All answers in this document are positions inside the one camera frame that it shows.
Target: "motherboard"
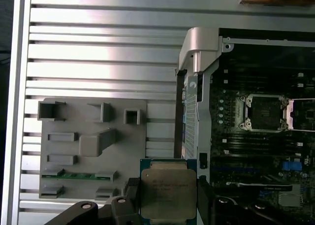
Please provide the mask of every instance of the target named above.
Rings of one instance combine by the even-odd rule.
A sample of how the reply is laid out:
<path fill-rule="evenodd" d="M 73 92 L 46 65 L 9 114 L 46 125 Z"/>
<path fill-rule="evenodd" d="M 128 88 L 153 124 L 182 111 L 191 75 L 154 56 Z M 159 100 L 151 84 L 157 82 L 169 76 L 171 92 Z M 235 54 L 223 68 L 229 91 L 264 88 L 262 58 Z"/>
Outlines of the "motherboard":
<path fill-rule="evenodd" d="M 235 45 L 220 57 L 210 84 L 216 193 L 315 224 L 314 66 L 306 48 Z"/>

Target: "metal bracket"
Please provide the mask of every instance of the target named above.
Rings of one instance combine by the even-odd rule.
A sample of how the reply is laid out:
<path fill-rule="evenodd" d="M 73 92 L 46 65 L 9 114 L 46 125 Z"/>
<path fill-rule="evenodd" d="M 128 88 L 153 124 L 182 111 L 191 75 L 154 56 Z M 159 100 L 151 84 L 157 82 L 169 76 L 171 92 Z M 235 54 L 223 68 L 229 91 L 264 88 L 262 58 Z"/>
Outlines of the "metal bracket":
<path fill-rule="evenodd" d="M 222 53 L 222 37 L 219 29 L 192 28 L 187 32 L 179 54 L 178 70 L 203 72 Z"/>

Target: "silver metal panel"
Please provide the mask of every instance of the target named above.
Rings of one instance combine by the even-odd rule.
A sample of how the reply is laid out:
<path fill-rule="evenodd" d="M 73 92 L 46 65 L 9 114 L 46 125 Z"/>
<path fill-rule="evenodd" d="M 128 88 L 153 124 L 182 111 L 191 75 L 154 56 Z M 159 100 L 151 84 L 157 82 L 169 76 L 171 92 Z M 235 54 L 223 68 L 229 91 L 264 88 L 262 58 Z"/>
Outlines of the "silver metal panel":
<path fill-rule="evenodd" d="M 30 44 L 28 58 L 173 64 L 177 62 L 179 51 L 170 48 Z"/>
<path fill-rule="evenodd" d="M 23 136 L 23 143 L 25 144 L 40 144 L 41 137 L 39 136 Z"/>
<path fill-rule="evenodd" d="M 37 114 L 38 102 L 43 99 L 26 99 L 25 114 Z M 174 119 L 175 105 L 173 103 L 148 103 L 147 118 Z"/>
<path fill-rule="evenodd" d="M 143 37 L 171 37 L 171 38 L 185 38 L 186 30 L 168 30 L 168 29 L 154 29 L 154 28 L 124 28 L 124 27 L 83 27 L 83 26 L 45 26 L 37 25 L 30 26 L 30 33 L 44 33 L 44 34 L 93 34 L 93 35 L 108 35 L 108 36 L 135 36 Z"/>
<path fill-rule="evenodd" d="M 146 149 L 149 150 L 173 150 L 173 142 L 152 142 L 148 141 Z"/>
<path fill-rule="evenodd" d="M 52 220 L 58 213 L 20 212 L 19 225 L 43 225 Z"/>
<path fill-rule="evenodd" d="M 175 105 L 148 103 L 147 115 L 148 115 L 147 118 L 174 119 Z"/>
<path fill-rule="evenodd" d="M 176 65 L 28 63 L 28 77 L 175 82 Z"/>
<path fill-rule="evenodd" d="M 174 138 L 174 123 L 147 123 L 148 138 Z"/>
<path fill-rule="evenodd" d="M 29 161 L 40 152 L 40 124 L 25 114 L 33 118 L 39 100 L 149 100 L 147 156 L 172 157 L 175 70 L 188 29 L 315 30 L 314 7 L 242 6 L 238 0 L 32 0 L 30 9 L 30 1 L 15 0 L 14 8 L 3 225 L 42 225 L 69 203 L 39 200 L 36 193 L 38 172 Z M 21 167 L 29 174 L 20 181 Z M 47 213 L 35 209 L 40 205 Z"/>
<path fill-rule="evenodd" d="M 36 144 L 23 144 L 24 152 L 40 152 L 40 145 Z"/>
<path fill-rule="evenodd" d="M 42 122 L 37 118 L 24 119 L 24 132 L 41 133 Z M 147 123 L 147 137 L 149 138 L 174 138 L 174 123 Z"/>
<path fill-rule="evenodd" d="M 146 150 L 146 155 L 149 158 L 173 158 L 174 150 Z"/>
<path fill-rule="evenodd" d="M 14 0 L 1 224 L 17 224 L 31 0 Z"/>
<path fill-rule="evenodd" d="M 22 170 L 38 171 L 40 169 L 40 156 L 23 155 L 22 156 Z"/>
<path fill-rule="evenodd" d="M 31 0 L 40 5 L 103 6 L 229 13 L 315 14 L 315 9 L 240 6 L 239 0 Z"/>
<path fill-rule="evenodd" d="M 130 36 L 96 36 L 74 34 L 30 34 L 32 41 L 54 41 L 74 43 L 115 43 L 128 45 L 165 45 L 181 47 L 183 39 L 176 37 L 130 37 Z"/>
<path fill-rule="evenodd" d="M 259 16 L 253 15 L 247 13 L 238 15 L 228 13 L 206 14 L 193 12 L 32 8 L 31 22 L 175 28 L 221 27 L 300 32 L 312 32 L 315 30 L 314 16 L 268 16 L 264 13 Z"/>
<path fill-rule="evenodd" d="M 85 91 L 85 90 L 61 90 L 61 89 L 34 89 L 27 88 L 27 96 L 47 97 L 91 97 L 91 98 L 129 98 L 148 100 L 175 100 L 175 94 L 148 93 L 148 92 L 107 92 L 107 91 Z"/>
<path fill-rule="evenodd" d="M 39 188 L 39 172 L 38 174 L 21 174 L 21 189 L 38 190 Z"/>
<path fill-rule="evenodd" d="M 176 93 L 175 84 L 165 83 L 134 83 L 134 82 L 95 82 L 95 81 L 63 81 L 63 80 L 35 80 L 27 81 L 27 88 L 35 89 L 71 89 L 71 90 L 95 90 L 95 91 L 128 91 L 128 92 L 157 92 Z"/>
<path fill-rule="evenodd" d="M 23 151 L 40 152 L 40 145 L 23 145 Z M 159 158 L 174 156 L 173 143 L 168 142 L 147 142 L 146 157 Z M 40 170 L 40 156 L 23 155 L 22 156 L 22 170 L 25 171 L 39 171 Z"/>

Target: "cpu socket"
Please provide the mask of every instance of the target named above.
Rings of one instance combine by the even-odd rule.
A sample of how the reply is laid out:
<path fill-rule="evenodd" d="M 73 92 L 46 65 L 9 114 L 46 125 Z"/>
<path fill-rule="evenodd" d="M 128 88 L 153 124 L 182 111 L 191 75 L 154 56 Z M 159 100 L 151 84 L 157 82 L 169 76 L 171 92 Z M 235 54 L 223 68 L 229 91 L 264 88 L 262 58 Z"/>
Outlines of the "cpu socket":
<path fill-rule="evenodd" d="M 287 129 L 284 109 L 288 100 L 284 96 L 250 94 L 241 96 L 244 102 L 244 119 L 239 125 L 243 130 L 280 132 Z"/>

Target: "green circuit strip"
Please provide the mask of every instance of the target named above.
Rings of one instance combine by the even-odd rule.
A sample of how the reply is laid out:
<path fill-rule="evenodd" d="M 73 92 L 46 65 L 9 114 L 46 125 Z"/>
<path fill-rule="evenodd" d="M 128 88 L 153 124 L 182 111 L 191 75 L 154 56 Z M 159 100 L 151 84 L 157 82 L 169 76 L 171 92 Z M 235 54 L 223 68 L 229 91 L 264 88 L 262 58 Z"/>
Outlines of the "green circuit strip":
<path fill-rule="evenodd" d="M 47 179 L 69 179 L 69 180 L 97 180 L 97 181 L 110 181 L 110 177 L 96 177 L 95 174 L 90 173 L 71 173 L 64 172 L 60 175 L 42 175 L 42 178 Z"/>

